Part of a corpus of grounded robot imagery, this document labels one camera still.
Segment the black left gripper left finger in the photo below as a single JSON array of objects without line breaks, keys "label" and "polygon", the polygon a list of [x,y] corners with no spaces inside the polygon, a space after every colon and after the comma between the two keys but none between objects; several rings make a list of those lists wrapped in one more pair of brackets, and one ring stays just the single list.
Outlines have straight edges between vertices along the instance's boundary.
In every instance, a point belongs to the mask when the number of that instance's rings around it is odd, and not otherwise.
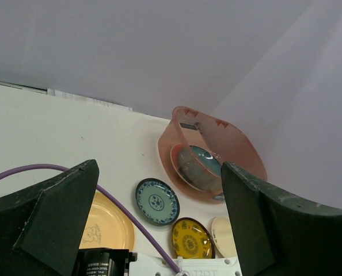
[{"label": "black left gripper left finger", "polygon": [[71,275],[98,177],[87,160],[0,197],[0,275]]}]

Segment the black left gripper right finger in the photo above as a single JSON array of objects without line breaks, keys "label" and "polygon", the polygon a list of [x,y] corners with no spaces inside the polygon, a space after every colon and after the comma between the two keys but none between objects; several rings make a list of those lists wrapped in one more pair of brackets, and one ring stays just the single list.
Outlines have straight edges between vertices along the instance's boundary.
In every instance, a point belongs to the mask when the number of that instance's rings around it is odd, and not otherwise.
[{"label": "black left gripper right finger", "polygon": [[342,275],[342,209],[222,166],[222,187],[243,275]]}]

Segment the beige bear plate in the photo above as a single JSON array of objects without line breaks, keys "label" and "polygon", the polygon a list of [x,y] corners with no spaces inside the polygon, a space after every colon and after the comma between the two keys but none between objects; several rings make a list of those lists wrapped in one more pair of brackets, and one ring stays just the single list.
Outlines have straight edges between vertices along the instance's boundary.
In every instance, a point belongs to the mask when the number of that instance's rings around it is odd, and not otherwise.
[{"label": "beige bear plate", "polygon": [[80,249],[113,248],[132,251],[135,238],[131,220],[105,195],[96,192],[79,245]]}]

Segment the yellow brown patterned plate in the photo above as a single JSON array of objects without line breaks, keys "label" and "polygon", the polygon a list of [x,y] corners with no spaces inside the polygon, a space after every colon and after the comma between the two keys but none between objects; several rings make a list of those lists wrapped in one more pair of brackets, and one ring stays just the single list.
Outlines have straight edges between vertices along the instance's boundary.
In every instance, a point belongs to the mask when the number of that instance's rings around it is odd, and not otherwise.
[{"label": "yellow brown patterned plate", "polygon": [[211,234],[203,224],[189,217],[178,219],[172,228],[171,242],[176,256],[184,259],[214,259]]}]

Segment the dark teal blue plate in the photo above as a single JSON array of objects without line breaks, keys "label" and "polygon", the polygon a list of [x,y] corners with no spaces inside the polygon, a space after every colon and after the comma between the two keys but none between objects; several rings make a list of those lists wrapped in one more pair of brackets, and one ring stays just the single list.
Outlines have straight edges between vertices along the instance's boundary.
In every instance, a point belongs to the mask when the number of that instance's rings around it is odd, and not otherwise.
[{"label": "dark teal blue plate", "polygon": [[180,145],[176,168],[182,179],[197,190],[217,192],[222,189],[221,164],[201,147]]}]

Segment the red plate with teal flower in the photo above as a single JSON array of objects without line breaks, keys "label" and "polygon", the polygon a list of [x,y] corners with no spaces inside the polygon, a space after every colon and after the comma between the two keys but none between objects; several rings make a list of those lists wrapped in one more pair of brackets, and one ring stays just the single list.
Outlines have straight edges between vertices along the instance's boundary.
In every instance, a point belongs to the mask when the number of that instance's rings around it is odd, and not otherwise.
[{"label": "red plate with teal flower", "polygon": [[178,165],[178,153],[180,152],[182,148],[183,148],[182,144],[175,144],[170,150],[170,160],[177,175],[180,177],[180,179],[184,183],[188,184],[188,182],[184,178],[184,175],[180,171],[180,166]]}]

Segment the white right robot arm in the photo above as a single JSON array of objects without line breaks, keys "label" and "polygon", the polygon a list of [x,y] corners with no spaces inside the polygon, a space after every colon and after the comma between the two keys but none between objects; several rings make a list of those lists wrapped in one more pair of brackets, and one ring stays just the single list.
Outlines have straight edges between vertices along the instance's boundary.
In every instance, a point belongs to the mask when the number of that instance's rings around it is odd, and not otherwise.
[{"label": "white right robot arm", "polygon": [[173,271],[162,258],[129,250],[95,248],[79,250],[72,275],[242,275],[236,257],[224,259],[184,259]]}]

